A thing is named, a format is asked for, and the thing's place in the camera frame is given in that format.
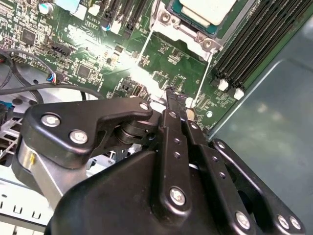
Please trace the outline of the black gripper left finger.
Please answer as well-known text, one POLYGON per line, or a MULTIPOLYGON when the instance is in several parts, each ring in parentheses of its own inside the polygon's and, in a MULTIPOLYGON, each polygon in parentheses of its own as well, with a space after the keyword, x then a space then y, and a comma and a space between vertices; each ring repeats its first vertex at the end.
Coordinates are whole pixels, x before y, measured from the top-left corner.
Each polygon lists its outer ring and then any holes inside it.
POLYGON ((139 97, 36 105, 24 118, 22 165, 55 212, 74 186, 137 153, 188 155, 181 126, 172 96, 162 112, 139 97))

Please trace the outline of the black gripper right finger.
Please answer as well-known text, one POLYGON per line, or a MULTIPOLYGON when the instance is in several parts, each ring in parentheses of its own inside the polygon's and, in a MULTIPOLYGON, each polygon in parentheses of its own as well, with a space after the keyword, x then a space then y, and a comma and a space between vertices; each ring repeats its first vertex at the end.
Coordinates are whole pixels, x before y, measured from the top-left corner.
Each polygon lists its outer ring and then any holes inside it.
POLYGON ((186 96, 174 109, 188 141, 194 210, 179 235, 304 235, 301 220, 221 139, 207 141, 188 118, 186 96))

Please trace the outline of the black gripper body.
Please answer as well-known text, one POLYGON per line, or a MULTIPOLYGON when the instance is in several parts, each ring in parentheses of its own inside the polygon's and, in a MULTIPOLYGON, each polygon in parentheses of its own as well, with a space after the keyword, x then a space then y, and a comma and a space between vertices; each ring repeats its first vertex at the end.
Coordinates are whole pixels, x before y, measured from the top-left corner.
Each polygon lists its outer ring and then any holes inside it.
POLYGON ((226 235, 187 154, 141 152, 70 189, 48 235, 226 235))

